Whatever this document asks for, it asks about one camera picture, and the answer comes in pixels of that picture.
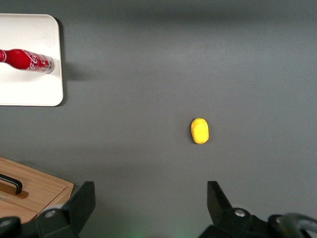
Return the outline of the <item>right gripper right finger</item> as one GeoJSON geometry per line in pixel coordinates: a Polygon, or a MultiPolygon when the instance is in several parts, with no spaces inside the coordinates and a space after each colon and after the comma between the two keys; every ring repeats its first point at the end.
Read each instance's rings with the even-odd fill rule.
{"type": "Polygon", "coordinates": [[[201,238],[271,238],[268,223],[242,208],[234,208],[216,181],[207,183],[207,207],[212,220],[201,238]]]}

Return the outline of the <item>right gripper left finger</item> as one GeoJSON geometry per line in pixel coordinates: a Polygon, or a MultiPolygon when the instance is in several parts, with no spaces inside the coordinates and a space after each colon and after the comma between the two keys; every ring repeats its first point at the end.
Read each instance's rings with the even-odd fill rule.
{"type": "Polygon", "coordinates": [[[39,238],[78,238],[96,206],[95,184],[86,181],[61,207],[51,207],[36,219],[39,238]]]}

